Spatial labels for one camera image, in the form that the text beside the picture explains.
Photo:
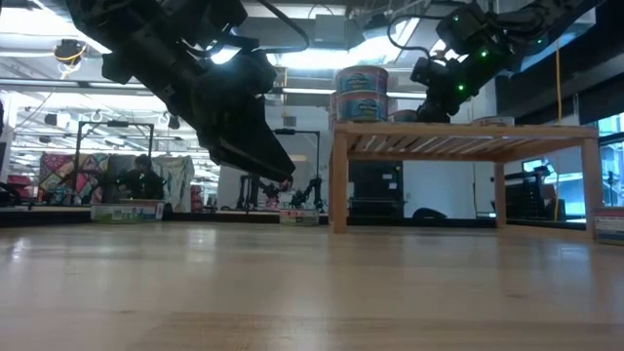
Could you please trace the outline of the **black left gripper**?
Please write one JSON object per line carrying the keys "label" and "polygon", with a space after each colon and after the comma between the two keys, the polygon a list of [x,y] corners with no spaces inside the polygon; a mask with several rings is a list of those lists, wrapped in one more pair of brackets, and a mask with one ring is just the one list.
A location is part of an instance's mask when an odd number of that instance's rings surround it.
{"label": "black left gripper", "polygon": [[110,50],[102,56],[102,76],[123,85],[137,79],[169,112],[195,127],[212,160],[229,154],[263,162],[291,160],[266,122],[264,94],[199,84],[205,73],[202,64],[154,35],[105,35],[101,43]]}

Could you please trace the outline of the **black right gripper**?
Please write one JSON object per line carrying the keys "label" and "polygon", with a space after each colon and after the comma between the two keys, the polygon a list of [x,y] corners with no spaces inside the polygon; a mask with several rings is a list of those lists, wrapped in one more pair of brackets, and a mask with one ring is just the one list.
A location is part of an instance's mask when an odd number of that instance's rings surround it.
{"label": "black right gripper", "polygon": [[474,97],[497,73],[497,52],[481,48],[459,61],[446,58],[444,51],[436,51],[430,72],[433,77],[429,79],[428,97],[436,100],[424,100],[418,107],[418,121],[448,122],[448,105],[460,105]]}

